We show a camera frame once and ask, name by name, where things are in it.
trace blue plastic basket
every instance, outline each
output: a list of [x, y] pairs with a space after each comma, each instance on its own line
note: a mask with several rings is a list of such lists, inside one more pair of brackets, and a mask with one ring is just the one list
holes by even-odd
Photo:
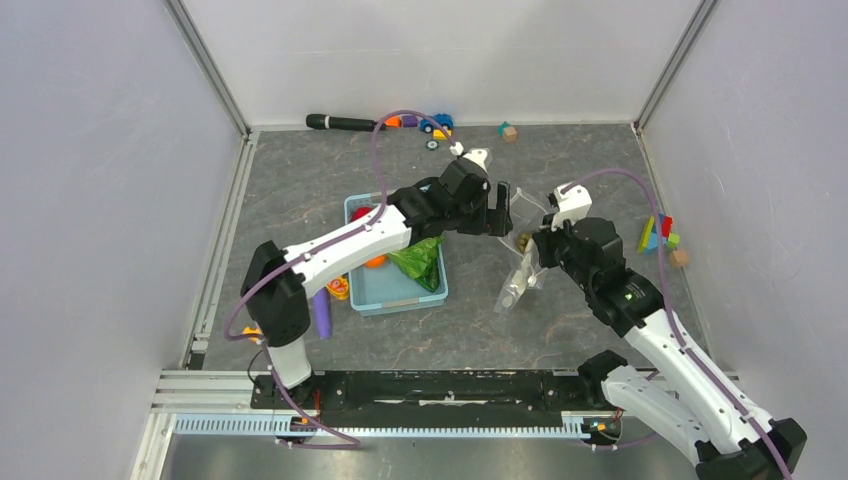
[[[357, 208], [376, 207], [379, 204], [379, 193], [347, 197], [344, 205], [345, 223], [350, 222], [350, 217]], [[379, 268], [359, 266], [353, 269], [348, 273], [350, 306], [363, 317], [370, 317], [444, 305], [445, 298], [448, 296], [448, 277], [445, 273], [444, 258], [442, 246], [439, 245], [439, 274], [442, 281], [439, 288], [432, 293], [407, 277], [394, 264]]]

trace black marker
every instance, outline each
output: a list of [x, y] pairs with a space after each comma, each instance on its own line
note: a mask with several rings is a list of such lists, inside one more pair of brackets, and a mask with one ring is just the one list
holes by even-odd
[[370, 132], [377, 126], [374, 120], [363, 120], [360, 118], [331, 117], [323, 113], [310, 113], [306, 116], [306, 126], [316, 130], [353, 130], [357, 132]]

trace orange toy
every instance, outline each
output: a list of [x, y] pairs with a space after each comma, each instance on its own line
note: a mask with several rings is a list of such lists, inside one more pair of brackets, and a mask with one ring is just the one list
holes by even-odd
[[388, 259], [389, 259], [389, 257], [387, 257], [385, 255], [380, 255], [379, 257], [374, 257], [371, 260], [368, 260], [367, 262], [365, 262], [365, 266], [368, 267], [368, 268], [382, 267], [383, 264], [386, 263], [386, 260], [388, 260]]
[[391, 128], [400, 128], [403, 126], [403, 122], [400, 117], [395, 116], [386, 120], [386, 126]]

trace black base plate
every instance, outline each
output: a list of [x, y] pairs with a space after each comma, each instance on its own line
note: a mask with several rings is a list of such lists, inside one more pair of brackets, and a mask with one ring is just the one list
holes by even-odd
[[[270, 375], [256, 383], [251, 408], [290, 408]], [[545, 370], [317, 372], [290, 394], [314, 409], [316, 392], [336, 427], [557, 427], [562, 411], [614, 410], [591, 404], [580, 377]]]

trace white wall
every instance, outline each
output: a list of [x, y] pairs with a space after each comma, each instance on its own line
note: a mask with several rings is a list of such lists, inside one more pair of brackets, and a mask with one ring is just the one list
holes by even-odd
[[0, 478], [127, 478], [238, 136], [162, 2], [0, 6]]
[[248, 122], [627, 121], [697, 0], [186, 0]]
[[848, 4], [721, 2], [646, 130], [714, 354], [844, 478]]

